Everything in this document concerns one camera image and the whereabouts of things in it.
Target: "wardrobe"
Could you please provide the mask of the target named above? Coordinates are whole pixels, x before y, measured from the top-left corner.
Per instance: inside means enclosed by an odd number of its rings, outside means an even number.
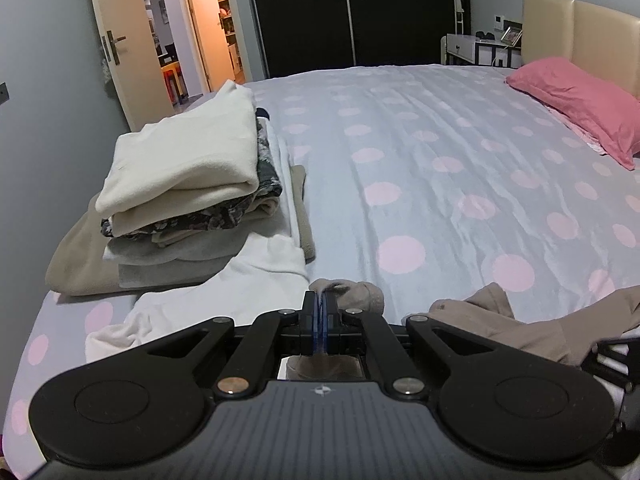
[[[269,77],[429,64],[456,31],[454,0],[253,0]]]

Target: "white nightstand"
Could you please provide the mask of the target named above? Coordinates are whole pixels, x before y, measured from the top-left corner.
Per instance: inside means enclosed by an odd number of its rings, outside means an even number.
[[[475,36],[447,34],[447,64],[502,66],[520,68],[520,47],[500,41],[480,40]]]

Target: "silver bolt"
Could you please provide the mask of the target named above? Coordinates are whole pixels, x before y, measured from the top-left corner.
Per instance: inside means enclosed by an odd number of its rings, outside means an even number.
[[[394,381],[394,390],[399,394],[415,395],[424,390],[424,383],[415,377],[403,377]]]
[[[242,377],[226,377],[218,381],[218,389],[226,394],[241,394],[249,387],[249,381]]]

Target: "pink pillow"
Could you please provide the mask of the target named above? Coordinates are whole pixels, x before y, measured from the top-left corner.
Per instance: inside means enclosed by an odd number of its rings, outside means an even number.
[[[640,102],[633,95],[564,57],[526,64],[506,82],[562,112],[598,139],[624,168],[634,169],[633,156],[640,152]]]

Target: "beige headboard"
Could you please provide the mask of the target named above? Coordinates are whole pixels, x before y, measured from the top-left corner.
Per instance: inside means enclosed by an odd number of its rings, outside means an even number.
[[[577,0],[524,0],[522,59],[549,56],[640,98],[640,18]]]

